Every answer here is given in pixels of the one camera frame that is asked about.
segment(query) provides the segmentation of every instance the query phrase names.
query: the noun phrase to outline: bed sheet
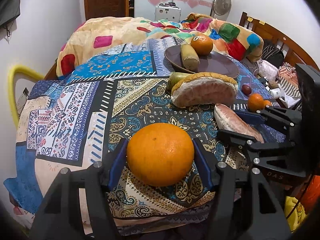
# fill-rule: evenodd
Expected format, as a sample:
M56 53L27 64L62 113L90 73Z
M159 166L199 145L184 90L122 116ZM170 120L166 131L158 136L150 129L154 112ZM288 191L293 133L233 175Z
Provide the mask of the bed sheet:
M118 45L89 59L64 81L39 81L33 87L17 131L17 177L4 182L20 206L19 215L24 215L30 225L32 214L61 168L87 168L114 150L120 138L130 139L149 123L177 125L192 138L200 138L218 160L246 169L246 161L237 149L226 152L215 139L218 128L213 106L178 109L165 93L173 69L164 58L164 50L183 42L166 37L148 39L140 46ZM249 84L253 92L272 101L249 70L229 58L239 67L239 87ZM119 71L129 63L137 66L139 61L141 69ZM246 99L239 90L233 107L245 110ZM257 128L266 141L283 140L270 127ZM120 233L130 235L199 223L208 216L213 197L214 193L202 186L194 164L181 182L162 188L143 185L125 167L108 202ZM80 191L80 201L84 228L90 233L84 191Z
M257 61L262 54L263 40L254 32L239 25L191 13L181 23L148 19L105 17L90 19L80 26L62 47L57 60L57 76L69 75L89 58L120 44L141 45L147 39L173 36L190 43L191 38L206 34L212 39L213 50L242 60Z

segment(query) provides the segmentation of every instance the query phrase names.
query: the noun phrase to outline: red round fruit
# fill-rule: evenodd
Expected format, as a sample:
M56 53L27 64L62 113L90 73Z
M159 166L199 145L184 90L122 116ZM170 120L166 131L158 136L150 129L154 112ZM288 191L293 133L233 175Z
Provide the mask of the red round fruit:
M242 85L241 91L242 91L242 93L244 93L246 96L250 95L251 92L252 92L251 87L249 87L248 85Z

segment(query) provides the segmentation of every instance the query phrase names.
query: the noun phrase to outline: black bag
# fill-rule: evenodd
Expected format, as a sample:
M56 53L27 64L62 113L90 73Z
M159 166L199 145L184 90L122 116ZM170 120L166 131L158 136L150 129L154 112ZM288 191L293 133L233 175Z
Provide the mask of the black bag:
M269 40L263 40L263 50L262 50L262 56L261 59L264 59L271 63L273 66L279 68L282 66L284 61L284 55L281 50L279 50L277 47L275 47L271 41Z

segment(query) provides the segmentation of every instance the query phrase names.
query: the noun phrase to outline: white suitcase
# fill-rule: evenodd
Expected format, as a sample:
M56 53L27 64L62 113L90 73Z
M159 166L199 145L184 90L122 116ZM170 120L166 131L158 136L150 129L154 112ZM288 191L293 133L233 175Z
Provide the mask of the white suitcase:
M180 22L181 9L175 6L175 3L160 3L156 6L155 21L168 20L172 22Z

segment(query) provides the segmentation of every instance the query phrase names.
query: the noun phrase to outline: white pouch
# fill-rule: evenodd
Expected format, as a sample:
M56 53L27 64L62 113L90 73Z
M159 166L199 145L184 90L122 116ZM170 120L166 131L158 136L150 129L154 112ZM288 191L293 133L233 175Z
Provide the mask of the white pouch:
M275 81L278 69L266 60L258 61L260 76L266 77L268 81Z

